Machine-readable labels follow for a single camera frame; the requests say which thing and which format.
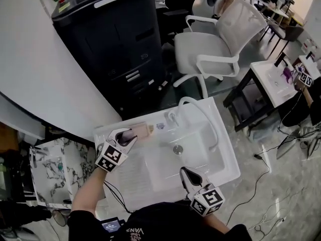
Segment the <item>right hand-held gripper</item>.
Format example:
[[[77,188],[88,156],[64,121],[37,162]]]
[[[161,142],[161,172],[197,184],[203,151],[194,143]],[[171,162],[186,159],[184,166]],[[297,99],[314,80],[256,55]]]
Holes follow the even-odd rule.
[[[180,178],[182,185],[188,193],[187,198],[191,201],[190,207],[201,216],[207,216],[217,211],[225,202],[225,197],[219,187],[215,187],[202,171],[181,167]]]

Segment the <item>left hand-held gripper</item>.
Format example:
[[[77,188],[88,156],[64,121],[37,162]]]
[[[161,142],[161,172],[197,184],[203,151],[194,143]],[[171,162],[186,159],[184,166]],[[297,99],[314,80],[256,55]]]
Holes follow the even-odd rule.
[[[131,128],[119,128],[110,132],[107,141],[119,144],[121,151],[130,151],[133,145],[137,141],[137,136],[126,146],[122,146],[118,141],[124,131],[131,130]],[[128,155],[118,150],[117,147],[111,145],[108,142],[104,142],[99,145],[98,157],[95,161],[95,165],[106,172],[113,172],[116,170],[125,160]]]

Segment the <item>person's right forearm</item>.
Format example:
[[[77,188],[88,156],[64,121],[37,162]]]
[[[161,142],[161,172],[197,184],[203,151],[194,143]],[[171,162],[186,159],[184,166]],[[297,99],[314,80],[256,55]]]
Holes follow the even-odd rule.
[[[215,228],[216,230],[220,231],[223,234],[226,234],[230,230],[213,213],[204,217],[204,221],[206,222],[207,225],[211,226],[212,228]]]

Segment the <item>person's left forearm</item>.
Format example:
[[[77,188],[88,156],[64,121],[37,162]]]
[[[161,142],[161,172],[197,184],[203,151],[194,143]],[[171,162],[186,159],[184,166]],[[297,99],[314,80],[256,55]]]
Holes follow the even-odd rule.
[[[82,187],[77,191],[72,202],[71,211],[88,211],[95,216],[98,201],[103,194],[103,184],[107,172],[101,168],[96,168]]]

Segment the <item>white ceramic sink basin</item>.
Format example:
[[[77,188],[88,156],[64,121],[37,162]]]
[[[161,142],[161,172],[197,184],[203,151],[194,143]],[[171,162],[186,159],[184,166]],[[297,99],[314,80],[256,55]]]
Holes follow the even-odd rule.
[[[136,141],[127,160],[107,176],[107,181],[122,194],[129,210],[184,199],[186,191],[179,173],[183,166],[202,171],[215,186],[240,176],[234,150],[214,99],[198,100],[198,105],[210,115],[219,137],[213,153],[209,151],[215,143],[212,127],[191,103],[183,105],[177,119],[179,126],[168,117],[171,110],[178,109],[172,107],[94,130],[95,144],[100,145],[114,129],[129,128],[138,123],[154,126],[147,138]],[[159,130],[158,123],[164,123],[165,128]],[[175,145],[183,147],[181,155],[173,152]]]

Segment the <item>person's black shirt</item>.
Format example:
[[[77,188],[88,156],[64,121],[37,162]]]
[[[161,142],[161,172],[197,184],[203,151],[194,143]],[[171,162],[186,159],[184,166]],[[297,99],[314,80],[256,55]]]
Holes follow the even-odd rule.
[[[252,241],[243,224],[223,233],[188,205],[170,202],[135,211],[113,233],[92,213],[82,210],[71,212],[68,227],[68,241]]]

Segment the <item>white flexible faucet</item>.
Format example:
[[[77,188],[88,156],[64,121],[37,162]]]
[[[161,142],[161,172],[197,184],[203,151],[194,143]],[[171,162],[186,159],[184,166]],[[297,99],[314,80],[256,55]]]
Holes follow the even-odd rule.
[[[203,108],[201,108],[198,105],[198,101],[197,100],[195,100],[194,98],[188,97],[188,96],[185,96],[185,97],[181,98],[180,101],[179,101],[178,109],[177,110],[171,110],[169,112],[169,114],[168,114],[169,119],[171,121],[173,121],[177,126],[179,126],[177,119],[180,116],[180,112],[181,112],[185,102],[188,102],[188,103],[191,103],[192,105],[194,105],[207,118],[208,122],[210,123],[210,125],[212,127],[214,136],[215,136],[215,143],[214,143],[214,145],[209,147],[209,151],[212,152],[212,153],[215,152],[216,147],[218,146],[218,143],[219,143],[219,137],[218,137],[214,122],[211,120],[210,115]]]

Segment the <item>marble pattern sink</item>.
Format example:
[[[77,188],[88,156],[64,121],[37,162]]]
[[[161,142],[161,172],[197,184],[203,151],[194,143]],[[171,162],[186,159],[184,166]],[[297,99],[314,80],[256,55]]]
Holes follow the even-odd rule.
[[[74,196],[95,168],[95,146],[61,137],[34,146],[37,168],[30,166],[37,203],[70,209]],[[64,171],[58,169],[63,164]]]

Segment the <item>black screen device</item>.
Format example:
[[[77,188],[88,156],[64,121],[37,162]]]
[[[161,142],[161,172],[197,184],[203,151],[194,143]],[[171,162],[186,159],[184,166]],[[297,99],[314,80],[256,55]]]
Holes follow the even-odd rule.
[[[123,226],[124,224],[125,224],[125,220],[118,219],[118,217],[113,217],[113,218],[105,219],[101,221],[101,225],[109,233],[118,231],[120,227]]]

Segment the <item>chrome faucet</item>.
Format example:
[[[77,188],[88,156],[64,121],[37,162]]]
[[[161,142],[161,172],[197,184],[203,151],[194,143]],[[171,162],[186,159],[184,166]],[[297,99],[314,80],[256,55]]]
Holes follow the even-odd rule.
[[[37,160],[36,160],[37,151],[34,147],[30,147],[29,152],[30,152],[30,156],[31,156],[31,163],[34,168],[37,168]]]

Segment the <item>large black machine cabinet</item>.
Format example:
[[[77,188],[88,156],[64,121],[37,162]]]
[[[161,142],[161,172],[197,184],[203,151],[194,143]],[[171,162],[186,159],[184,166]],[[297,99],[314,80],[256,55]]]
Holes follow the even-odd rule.
[[[122,119],[156,101],[166,79],[154,0],[61,0],[53,26]]]

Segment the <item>black sink stand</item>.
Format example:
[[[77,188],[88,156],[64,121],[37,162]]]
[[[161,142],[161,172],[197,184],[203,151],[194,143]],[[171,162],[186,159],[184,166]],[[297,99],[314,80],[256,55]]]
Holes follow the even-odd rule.
[[[267,78],[268,71],[275,68],[274,63],[270,61],[251,63],[243,79],[223,101],[223,106],[236,120],[236,132],[272,113],[278,107]]]

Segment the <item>white mesh office chair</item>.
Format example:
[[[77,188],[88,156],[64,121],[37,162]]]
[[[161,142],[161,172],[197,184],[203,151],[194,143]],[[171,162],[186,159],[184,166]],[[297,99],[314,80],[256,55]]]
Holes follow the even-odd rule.
[[[175,56],[179,73],[183,76],[173,83],[178,87],[190,78],[197,78],[202,97],[208,97],[205,80],[215,77],[236,77],[239,57],[248,42],[262,31],[267,22],[250,3],[234,0],[219,19],[186,16],[186,22],[195,20],[214,25],[215,34],[190,30],[175,35]]]

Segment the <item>small white sink basin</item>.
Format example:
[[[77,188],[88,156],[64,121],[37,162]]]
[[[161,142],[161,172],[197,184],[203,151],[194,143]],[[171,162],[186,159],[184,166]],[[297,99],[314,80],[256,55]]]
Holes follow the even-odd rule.
[[[252,62],[250,69],[258,78],[274,108],[285,103],[297,94],[291,78],[286,81],[283,74],[285,64],[281,62],[278,66],[274,61]]]

